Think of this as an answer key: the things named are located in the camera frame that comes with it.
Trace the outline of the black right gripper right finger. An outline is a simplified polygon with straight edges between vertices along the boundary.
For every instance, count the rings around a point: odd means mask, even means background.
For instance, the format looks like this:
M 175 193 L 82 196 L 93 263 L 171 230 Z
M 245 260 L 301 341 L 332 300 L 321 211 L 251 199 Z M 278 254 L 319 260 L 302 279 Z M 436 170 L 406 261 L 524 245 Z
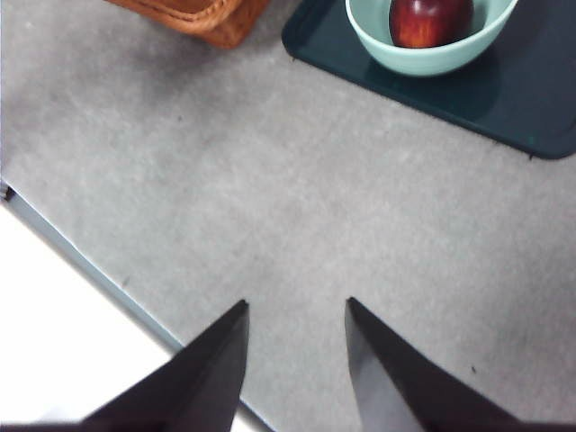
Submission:
M 348 370 L 364 431 L 573 431 L 525 421 L 434 364 L 359 300 L 346 300 Z

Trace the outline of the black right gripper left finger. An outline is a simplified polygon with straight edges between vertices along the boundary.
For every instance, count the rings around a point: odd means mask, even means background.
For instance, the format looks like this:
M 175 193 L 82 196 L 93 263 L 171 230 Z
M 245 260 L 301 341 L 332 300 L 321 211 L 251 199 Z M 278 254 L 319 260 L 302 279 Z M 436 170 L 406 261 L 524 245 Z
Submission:
M 229 431 L 247 368 L 249 306 L 238 301 L 156 371 L 74 422 L 3 431 Z

